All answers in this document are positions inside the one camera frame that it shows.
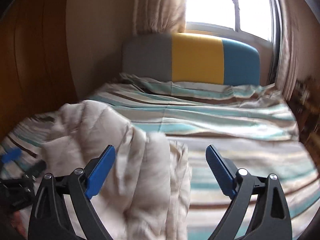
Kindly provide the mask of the beige puffer jacket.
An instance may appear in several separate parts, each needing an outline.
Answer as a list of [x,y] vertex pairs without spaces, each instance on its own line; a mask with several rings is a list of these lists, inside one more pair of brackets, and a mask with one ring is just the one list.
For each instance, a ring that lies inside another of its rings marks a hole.
[[187,239],[191,166],[185,144],[144,132],[111,106],[66,104],[42,144],[48,172],[64,176],[108,146],[115,162],[92,204],[114,239]]

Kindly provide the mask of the striped bed cover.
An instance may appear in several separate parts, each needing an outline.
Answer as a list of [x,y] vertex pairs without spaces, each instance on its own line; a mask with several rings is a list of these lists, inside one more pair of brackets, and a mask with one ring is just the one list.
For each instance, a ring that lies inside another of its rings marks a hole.
[[[191,166],[187,239],[207,239],[231,202],[207,164],[209,145],[250,175],[278,177],[293,239],[304,235],[319,209],[319,172],[299,141],[293,113],[273,85],[161,82],[124,74],[118,83],[103,85],[86,100],[111,106],[144,132],[161,132],[187,146]],[[26,118],[4,137],[1,154],[19,148],[21,156],[4,165],[1,178],[19,178],[44,160],[42,144],[57,112]]]

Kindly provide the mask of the orange wooden wardrobe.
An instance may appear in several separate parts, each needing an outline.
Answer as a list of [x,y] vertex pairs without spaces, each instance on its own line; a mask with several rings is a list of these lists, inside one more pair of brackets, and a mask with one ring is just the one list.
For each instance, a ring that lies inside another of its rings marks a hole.
[[20,121],[76,102],[67,0],[13,0],[1,18],[1,137]]

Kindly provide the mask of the cluttered wooden side table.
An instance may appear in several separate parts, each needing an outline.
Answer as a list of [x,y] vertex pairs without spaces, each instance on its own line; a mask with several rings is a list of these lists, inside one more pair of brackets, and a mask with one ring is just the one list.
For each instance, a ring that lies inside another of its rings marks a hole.
[[299,129],[299,140],[319,165],[319,82],[308,76],[297,80],[288,101]]

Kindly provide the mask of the grey yellow blue headboard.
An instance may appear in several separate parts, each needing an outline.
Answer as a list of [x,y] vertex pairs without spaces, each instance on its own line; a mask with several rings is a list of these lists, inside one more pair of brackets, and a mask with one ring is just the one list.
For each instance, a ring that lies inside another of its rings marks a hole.
[[149,34],[123,45],[123,72],[162,82],[259,85],[260,58],[252,46],[212,35]]

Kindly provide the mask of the beige patterned curtain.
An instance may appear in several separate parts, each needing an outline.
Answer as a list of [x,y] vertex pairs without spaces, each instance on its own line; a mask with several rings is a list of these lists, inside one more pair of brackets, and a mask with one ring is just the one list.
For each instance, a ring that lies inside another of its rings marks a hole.
[[183,33],[185,0],[135,0],[133,34]]

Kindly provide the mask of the window frame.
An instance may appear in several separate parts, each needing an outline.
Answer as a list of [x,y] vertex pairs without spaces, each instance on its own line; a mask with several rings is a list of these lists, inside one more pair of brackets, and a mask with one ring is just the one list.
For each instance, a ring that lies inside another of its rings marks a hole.
[[186,0],[186,31],[249,44],[260,56],[260,83],[274,83],[281,44],[278,0]]

